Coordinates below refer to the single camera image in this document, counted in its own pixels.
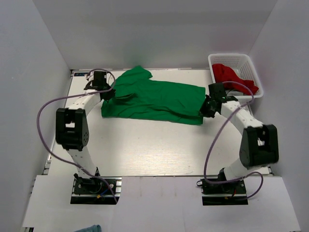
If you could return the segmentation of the green t shirt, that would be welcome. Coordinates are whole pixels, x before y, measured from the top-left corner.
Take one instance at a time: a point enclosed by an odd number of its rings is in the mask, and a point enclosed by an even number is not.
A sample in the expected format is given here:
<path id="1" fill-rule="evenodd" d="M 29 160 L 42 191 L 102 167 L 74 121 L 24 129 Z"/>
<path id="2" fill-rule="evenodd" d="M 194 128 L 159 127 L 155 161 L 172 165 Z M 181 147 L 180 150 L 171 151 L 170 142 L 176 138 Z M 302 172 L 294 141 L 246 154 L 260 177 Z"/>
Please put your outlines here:
<path id="1" fill-rule="evenodd" d="M 201 125 L 199 112 L 204 87 L 152 79 L 150 71 L 136 66 L 116 79 L 115 96 L 103 101 L 104 118 L 129 118 Z"/>

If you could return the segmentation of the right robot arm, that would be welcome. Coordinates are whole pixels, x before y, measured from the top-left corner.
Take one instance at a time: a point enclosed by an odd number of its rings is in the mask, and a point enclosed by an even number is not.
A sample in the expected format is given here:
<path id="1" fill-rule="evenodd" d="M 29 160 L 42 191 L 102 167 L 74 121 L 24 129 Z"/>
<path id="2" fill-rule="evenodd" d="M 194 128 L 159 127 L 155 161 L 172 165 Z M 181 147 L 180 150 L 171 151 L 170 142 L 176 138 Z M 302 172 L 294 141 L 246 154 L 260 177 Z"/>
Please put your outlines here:
<path id="1" fill-rule="evenodd" d="M 235 97 L 211 97 L 207 95 L 200 108 L 200 113 L 204 117 L 212 118 L 216 113 L 219 113 L 226 118 L 206 156 L 203 174 L 207 183 L 218 185 L 222 192 L 228 193 L 235 188 L 237 181 L 256 173 L 262 167 L 279 161 L 277 128 L 273 124 L 266 125 L 254 118 Z M 224 167 L 219 172 L 217 179 L 211 181 L 206 178 L 210 154 L 228 122 L 231 122 L 242 135 L 239 158 L 229 166 Z"/>

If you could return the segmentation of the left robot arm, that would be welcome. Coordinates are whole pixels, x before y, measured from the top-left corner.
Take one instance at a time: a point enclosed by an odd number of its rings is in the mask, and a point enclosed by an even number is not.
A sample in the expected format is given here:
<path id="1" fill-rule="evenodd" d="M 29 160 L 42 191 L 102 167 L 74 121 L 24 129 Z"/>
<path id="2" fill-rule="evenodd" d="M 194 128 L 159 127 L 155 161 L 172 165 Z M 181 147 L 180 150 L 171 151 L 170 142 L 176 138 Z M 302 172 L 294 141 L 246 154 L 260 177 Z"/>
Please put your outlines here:
<path id="1" fill-rule="evenodd" d="M 90 139 L 87 116 L 101 101 L 115 96 L 115 89 L 97 93 L 88 89 L 67 108 L 56 111 L 56 142 L 71 156 L 79 177 L 87 178 L 85 187 L 92 193 L 101 190 L 98 167 L 93 163 L 87 144 Z"/>

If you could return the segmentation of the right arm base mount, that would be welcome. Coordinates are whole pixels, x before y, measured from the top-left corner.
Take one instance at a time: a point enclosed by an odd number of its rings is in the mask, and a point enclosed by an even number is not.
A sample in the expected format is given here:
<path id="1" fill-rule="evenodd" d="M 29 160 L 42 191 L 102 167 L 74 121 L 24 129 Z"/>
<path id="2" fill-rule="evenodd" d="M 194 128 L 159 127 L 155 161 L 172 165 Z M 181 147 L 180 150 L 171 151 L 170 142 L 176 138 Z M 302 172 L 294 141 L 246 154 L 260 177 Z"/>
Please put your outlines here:
<path id="1" fill-rule="evenodd" d="M 201 188 L 203 206 L 248 205 L 244 181 L 222 185 L 209 184 L 205 179 L 197 181 Z"/>

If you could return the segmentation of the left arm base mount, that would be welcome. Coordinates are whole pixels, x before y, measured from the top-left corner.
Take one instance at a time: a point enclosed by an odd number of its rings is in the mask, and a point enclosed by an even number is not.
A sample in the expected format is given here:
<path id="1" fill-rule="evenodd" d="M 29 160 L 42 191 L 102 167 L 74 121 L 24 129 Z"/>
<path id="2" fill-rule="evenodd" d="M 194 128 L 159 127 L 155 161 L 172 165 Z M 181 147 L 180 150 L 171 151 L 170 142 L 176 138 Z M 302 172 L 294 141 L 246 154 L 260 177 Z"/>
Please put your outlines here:
<path id="1" fill-rule="evenodd" d="M 107 184 L 96 178 L 75 175 L 70 204 L 116 205 L 121 195 L 121 177 L 106 179 Z"/>

